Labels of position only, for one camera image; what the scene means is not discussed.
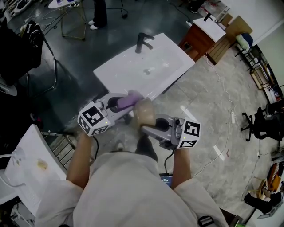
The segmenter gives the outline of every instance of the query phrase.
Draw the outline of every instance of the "white shirt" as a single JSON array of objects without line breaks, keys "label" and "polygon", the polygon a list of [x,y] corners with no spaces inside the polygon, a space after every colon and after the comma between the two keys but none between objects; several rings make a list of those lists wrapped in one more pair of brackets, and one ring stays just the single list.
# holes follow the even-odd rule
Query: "white shirt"
[{"label": "white shirt", "polygon": [[205,215],[228,226],[200,182],[190,179],[172,190],[148,156],[107,153],[94,166],[84,190],[67,180],[50,183],[36,227],[195,227]]}]

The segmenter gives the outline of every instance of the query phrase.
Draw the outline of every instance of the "purple object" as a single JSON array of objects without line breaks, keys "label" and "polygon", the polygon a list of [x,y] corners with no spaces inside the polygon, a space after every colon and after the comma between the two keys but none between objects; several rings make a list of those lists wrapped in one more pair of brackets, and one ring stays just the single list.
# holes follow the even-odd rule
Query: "purple object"
[{"label": "purple object", "polygon": [[142,99],[144,99],[144,97],[139,92],[130,90],[126,97],[123,97],[117,101],[118,109],[134,106],[138,101]]}]

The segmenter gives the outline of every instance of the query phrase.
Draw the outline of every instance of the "concrete floor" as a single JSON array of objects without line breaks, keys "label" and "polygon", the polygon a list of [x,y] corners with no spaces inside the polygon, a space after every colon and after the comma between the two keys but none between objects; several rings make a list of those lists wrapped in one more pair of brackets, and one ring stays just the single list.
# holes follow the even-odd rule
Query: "concrete floor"
[{"label": "concrete floor", "polygon": [[[247,72],[247,66],[238,57],[235,58],[235,54],[234,50],[228,50],[215,66],[221,80],[225,81],[225,89],[231,94],[235,108],[205,57],[198,60],[164,95],[157,97],[154,106],[156,113],[177,117],[193,115],[202,124],[201,139],[196,147],[190,149],[192,176],[198,174],[195,177],[203,183],[219,207],[246,219],[253,208],[242,199],[248,190],[257,189],[260,183],[250,178],[252,173],[259,178],[267,177],[270,152],[277,149],[277,141],[270,138],[260,141],[252,135],[251,141],[246,142],[248,131],[240,131],[240,127],[247,125],[241,113],[253,115],[258,107],[264,108],[267,101]],[[235,124],[230,120],[230,108],[235,109]],[[124,142],[125,150],[134,151],[139,135],[122,121],[96,137],[101,155],[113,150],[118,140]],[[151,141],[158,155],[159,172],[164,173],[164,161],[171,152],[159,147],[155,139]],[[221,157],[200,172],[218,157],[214,146],[222,152]],[[253,171],[258,152],[262,156]],[[173,170],[173,161],[172,157],[167,161],[168,172]]]},{"label": "concrete floor", "polygon": [[[185,16],[171,6],[169,1],[123,2],[129,11],[128,18],[122,19],[119,10],[108,10],[108,26],[96,31],[87,29],[85,42],[62,38],[60,25],[46,35],[60,65],[58,86],[32,102],[34,111],[44,122],[45,130],[58,132],[76,125],[79,109],[107,92],[94,76],[93,70],[135,45],[139,32],[149,35],[164,32],[175,43],[179,43],[188,30]],[[93,5],[91,0],[84,1],[84,4],[85,7]],[[107,6],[120,7],[120,2],[107,1]],[[14,18],[9,27],[16,29],[32,9],[33,6]],[[191,19],[198,17],[185,9],[182,10]],[[49,10],[41,5],[38,12],[41,12],[41,15],[36,20],[47,23],[42,22],[41,17]],[[86,14],[88,20],[92,19],[93,10],[86,9]],[[49,16],[53,15],[59,15],[59,11]],[[74,12],[69,16],[72,18],[67,21],[67,29],[74,21],[77,22]],[[220,151],[224,150],[222,159],[216,159],[196,177],[221,208],[243,218],[247,218],[252,211],[252,208],[242,201],[242,195],[252,175],[257,153],[260,150],[261,154],[267,154],[277,146],[277,142],[272,139],[258,141],[254,136],[250,142],[246,142],[247,132],[240,132],[240,127],[245,123],[241,113],[254,114],[259,106],[264,108],[267,102],[246,69],[244,63],[234,57],[233,50],[229,50],[216,65],[216,70],[221,79],[225,80],[225,88],[235,104],[236,124],[229,124],[230,107],[234,109],[234,105],[229,101],[229,95],[223,91],[222,83],[218,82],[218,76],[206,63],[205,58],[201,58],[174,86],[154,101],[157,113],[180,117],[192,114],[202,123],[201,139],[190,151],[192,175],[199,173],[218,156],[213,146],[217,146]],[[31,74],[33,92],[52,84],[52,59],[46,49],[43,51],[42,65]],[[124,141],[126,150],[134,151],[138,134],[124,122],[119,122],[97,138],[100,143],[100,155],[112,150],[117,140]],[[163,163],[170,152],[160,148],[155,140],[152,142],[158,154],[159,171],[164,172]],[[261,156],[253,175],[266,177],[269,163],[269,154]],[[167,168],[169,172],[172,171],[172,158],[168,160]],[[258,184],[257,180],[252,179],[248,189],[257,188]]]}]

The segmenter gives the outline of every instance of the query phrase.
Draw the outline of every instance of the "wooden cabinet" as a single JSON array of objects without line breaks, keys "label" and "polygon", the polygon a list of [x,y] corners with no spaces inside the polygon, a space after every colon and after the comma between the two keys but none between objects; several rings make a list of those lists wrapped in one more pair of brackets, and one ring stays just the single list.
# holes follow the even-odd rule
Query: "wooden cabinet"
[{"label": "wooden cabinet", "polygon": [[193,24],[180,42],[179,47],[196,62],[210,50],[214,43],[204,31]]}]

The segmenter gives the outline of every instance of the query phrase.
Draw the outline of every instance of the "small white sink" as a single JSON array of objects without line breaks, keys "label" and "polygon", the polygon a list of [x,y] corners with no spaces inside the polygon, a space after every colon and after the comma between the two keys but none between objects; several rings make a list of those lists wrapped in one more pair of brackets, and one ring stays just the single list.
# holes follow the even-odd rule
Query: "small white sink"
[{"label": "small white sink", "polygon": [[195,63],[164,33],[146,42],[152,50],[143,45],[137,54],[133,46],[94,70],[109,92],[136,90],[153,100]]}]

